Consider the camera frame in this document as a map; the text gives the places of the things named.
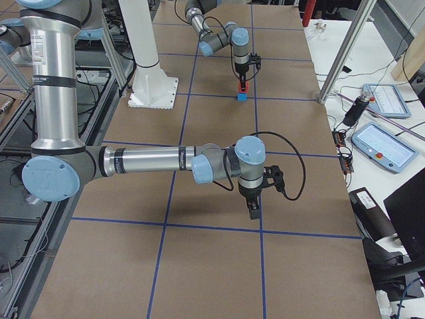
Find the blue tape grid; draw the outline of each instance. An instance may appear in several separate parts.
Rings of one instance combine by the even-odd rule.
[[[0,12],[0,16],[7,12],[13,4],[6,9],[6,11]],[[286,30],[286,31],[303,31],[302,29],[280,29],[280,28],[258,28],[254,27],[254,14],[252,6],[250,7],[251,10],[251,27],[248,27],[249,29],[266,29],[266,30]],[[175,25],[175,24],[168,24],[168,23],[154,23],[159,25]],[[253,52],[254,52],[254,35],[252,35],[252,46],[253,46]],[[187,102],[185,106],[185,114],[183,117],[183,125],[181,128],[181,134],[179,139],[179,144],[181,144],[183,140],[183,134],[185,130],[185,123],[187,119],[187,113],[189,110],[189,102],[191,96],[212,96],[212,97],[223,97],[223,98],[234,98],[234,96],[215,96],[215,95],[208,95],[208,94],[191,94],[192,84],[193,84],[193,77],[195,73],[196,68],[196,62],[198,57],[198,49],[196,54],[175,54],[175,53],[160,53],[161,55],[176,55],[176,56],[193,56],[195,58],[193,63],[193,69],[192,69],[192,76],[191,76],[191,82],[189,85],[189,93],[188,94],[180,94],[180,95],[187,95]],[[288,58],[265,58],[264,60],[287,60],[287,61],[302,61],[302,62],[311,62],[311,60],[302,60],[302,59],[288,59]],[[6,78],[7,75],[5,75],[1,80],[0,83]],[[15,89],[2,89],[2,90],[9,90],[9,91],[19,91]],[[257,108],[257,100],[265,99],[265,100],[291,100],[291,101],[314,101],[309,99],[297,99],[297,98],[259,98],[257,97],[256,92],[256,79],[254,78],[254,97],[249,97],[249,99],[254,100],[254,109],[255,109],[255,129],[258,131],[258,108]],[[110,144],[125,144],[125,145],[135,145],[135,146],[170,146],[170,145],[163,145],[163,144],[147,144],[147,143],[133,143],[133,142],[119,142],[119,141],[107,141],[104,142],[110,143]],[[280,152],[267,152],[268,154],[277,154],[277,155],[287,155],[287,156],[296,156],[295,153],[280,153]],[[302,156],[312,156],[312,157],[319,157],[319,158],[337,158],[337,156],[327,156],[327,155],[321,155],[321,154],[302,154]],[[261,216],[260,218],[260,228],[259,229],[242,229],[242,228],[232,228],[232,227],[211,227],[211,226],[203,226],[203,225],[184,225],[184,224],[173,224],[168,223],[168,216],[171,208],[171,200],[173,197],[173,190],[174,190],[174,184],[175,184],[175,175],[176,173],[173,173],[173,177],[171,180],[170,185],[170,192],[169,192],[169,198],[167,202],[167,211],[165,214],[164,222],[163,223],[156,223],[156,222],[148,222],[148,221],[128,221],[128,220],[121,220],[121,219],[99,219],[99,218],[87,218],[87,217],[73,217],[72,220],[75,221],[91,221],[91,222],[104,222],[104,223],[125,223],[125,224],[136,224],[136,225],[147,225],[147,226],[156,226],[156,227],[162,227],[162,234],[161,234],[161,241],[159,244],[159,251],[157,255],[157,262],[155,265],[155,274],[153,277],[152,287],[151,287],[151,294],[149,297],[149,306],[147,310],[146,318],[150,319],[151,317],[151,311],[153,306],[153,299],[155,296],[155,288],[156,288],[156,282],[159,272],[159,267],[161,263],[161,255],[163,250],[163,244],[165,239],[165,234],[167,227],[177,227],[177,228],[187,228],[187,229],[208,229],[208,230],[215,230],[215,231],[234,231],[234,232],[245,232],[245,233],[258,233],[260,236],[260,260],[261,260],[261,280],[262,280],[262,307],[263,307],[263,319],[267,318],[267,304],[266,304],[266,274],[265,274],[265,266],[264,266],[264,233],[266,234],[272,234],[272,235],[286,235],[286,236],[303,236],[303,237],[322,237],[322,238],[333,238],[333,239],[361,239],[358,236],[348,236],[348,235],[332,235],[332,234],[316,234],[316,233],[298,233],[298,232],[289,232],[289,231],[267,231],[263,229],[263,218]]]

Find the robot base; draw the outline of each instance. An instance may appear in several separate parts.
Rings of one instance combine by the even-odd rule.
[[[133,93],[128,101],[131,108],[173,108],[179,79],[169,78],[162,69],[158,69],[155,72],[137,70]]]

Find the blue block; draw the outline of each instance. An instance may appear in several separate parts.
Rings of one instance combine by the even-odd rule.
[[[246,93],[238,93],[238,101],[245,102],[247,98]]]

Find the small white object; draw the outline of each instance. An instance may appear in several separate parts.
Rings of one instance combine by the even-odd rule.
[[[366,209],[376,207],[375,203],[366,191],[357,193],[357,197],[360,199],[361,203],[366,207]]]
[[[27,198],[25,198],[25,201],[30,205],[35,205],[40,201],[40,199],[35,197],[33,194],[29,194]]]
[[[392,315],[392,308],[390,305],[390,300],[388,299],[388,295],[385,291],[377,291],[377,301],[382,319],[390,319],[390,316]]]

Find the black bracket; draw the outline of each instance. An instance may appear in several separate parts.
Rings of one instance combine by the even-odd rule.
[[[258,198],[261,195],[263,188],[269,188],[271,186],[274,186],[276,191],[280,193],[285,191],[284,173],[277,165],[264,168],[263,182],[259,186],[249,189],[239,184],[239,193],[245,197],[246,206],[250,212],[251,219],[260,218],[261,207],[258,204]]]

